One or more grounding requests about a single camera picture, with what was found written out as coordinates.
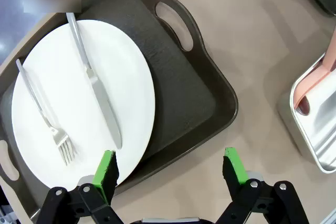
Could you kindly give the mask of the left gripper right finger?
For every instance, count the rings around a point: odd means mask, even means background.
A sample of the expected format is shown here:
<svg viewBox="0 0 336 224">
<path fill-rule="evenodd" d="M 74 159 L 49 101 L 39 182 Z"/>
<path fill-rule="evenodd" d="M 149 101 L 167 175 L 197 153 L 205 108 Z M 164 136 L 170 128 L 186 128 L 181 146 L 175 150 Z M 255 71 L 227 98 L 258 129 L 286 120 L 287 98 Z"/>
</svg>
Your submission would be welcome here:
<svg viewBox="0 0 336 224">
<path fill-rule="evenodd" d="M 293 184 L 249 178 L 234 147 L 225 149 L 222 173 L 232 202 L 216 223 L 246 223 L 251 213 L 263 214 L 267 223 L 309 222 Z"/>
</svg>

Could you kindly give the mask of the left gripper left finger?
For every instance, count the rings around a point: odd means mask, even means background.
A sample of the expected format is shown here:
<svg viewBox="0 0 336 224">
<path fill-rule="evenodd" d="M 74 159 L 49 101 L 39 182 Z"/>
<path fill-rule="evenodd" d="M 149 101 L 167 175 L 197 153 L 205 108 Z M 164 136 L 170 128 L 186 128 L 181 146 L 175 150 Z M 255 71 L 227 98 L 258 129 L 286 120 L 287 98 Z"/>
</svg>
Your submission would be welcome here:
<svg viewBox="0 0 336 224">
<path fill-rule="evenodd" d="M 49 190 L 37 223 L 78 223 L 82 217 L 91 217 L 95 223 L 123 223 L 111 207 L 118 178 L 116 153 L 105 151 L 91 183 L 71 191 Z"/>
</svg>

